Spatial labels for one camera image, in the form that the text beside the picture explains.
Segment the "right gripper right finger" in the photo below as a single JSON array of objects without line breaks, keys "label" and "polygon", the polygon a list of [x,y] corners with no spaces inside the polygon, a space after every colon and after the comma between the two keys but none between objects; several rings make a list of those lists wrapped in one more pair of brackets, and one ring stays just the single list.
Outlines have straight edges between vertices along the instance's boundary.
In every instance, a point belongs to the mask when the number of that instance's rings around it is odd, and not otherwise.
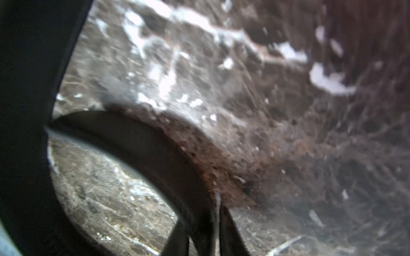
[{"label": "right gripper right finger", "polygon": [[219,239],[221,256],[250,256],[229,209],[223,204],[220,206]]}]

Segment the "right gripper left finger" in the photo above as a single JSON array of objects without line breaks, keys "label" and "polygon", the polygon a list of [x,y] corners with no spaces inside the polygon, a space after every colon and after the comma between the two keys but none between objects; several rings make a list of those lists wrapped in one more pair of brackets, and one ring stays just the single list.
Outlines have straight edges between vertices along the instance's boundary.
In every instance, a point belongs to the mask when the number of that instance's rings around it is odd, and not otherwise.
[{"label": "right gripper left finger", "polygon": [[160,256],[188,256],[190,239],[183,223],[179,220],[160,254]]}]

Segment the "black belt long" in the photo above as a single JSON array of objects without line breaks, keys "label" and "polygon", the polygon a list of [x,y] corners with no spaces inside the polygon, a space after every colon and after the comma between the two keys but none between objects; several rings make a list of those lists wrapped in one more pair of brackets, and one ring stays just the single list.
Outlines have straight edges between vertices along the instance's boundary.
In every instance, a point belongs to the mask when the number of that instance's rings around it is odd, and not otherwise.
[{"label": "black belt long", "polygon": [[187,155],[162,131],[114,112],[52,119],[91,1],[1,2],[1,221],[27,256],[104,256],[60,206],[48,135],[92,146],[146,180],[176,212],[198,254],[215,251],[215,214]]}]

